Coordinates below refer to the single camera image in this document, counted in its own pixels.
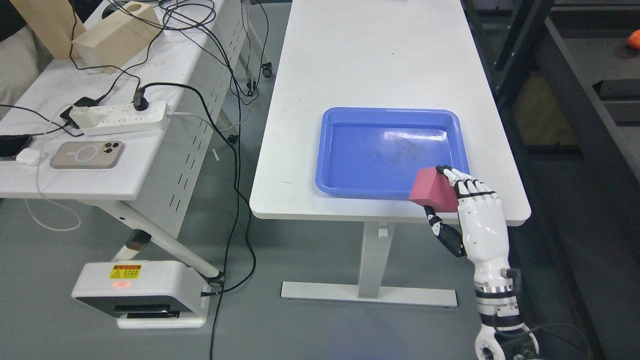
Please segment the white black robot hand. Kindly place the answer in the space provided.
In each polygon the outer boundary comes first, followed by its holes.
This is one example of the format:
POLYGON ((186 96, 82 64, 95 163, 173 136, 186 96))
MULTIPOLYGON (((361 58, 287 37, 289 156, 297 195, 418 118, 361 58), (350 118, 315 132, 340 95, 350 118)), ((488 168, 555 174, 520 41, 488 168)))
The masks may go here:
POLYGON ((426 206, 430 228, 453 255, 466 257, 474 264, 474 283, 480 288, 510 287, 512 281, 502 275, 509 269, 509 238, 502 200, 477 178, 448 165, 436 166, 448 178, 458 200, 460 234, 426 206))

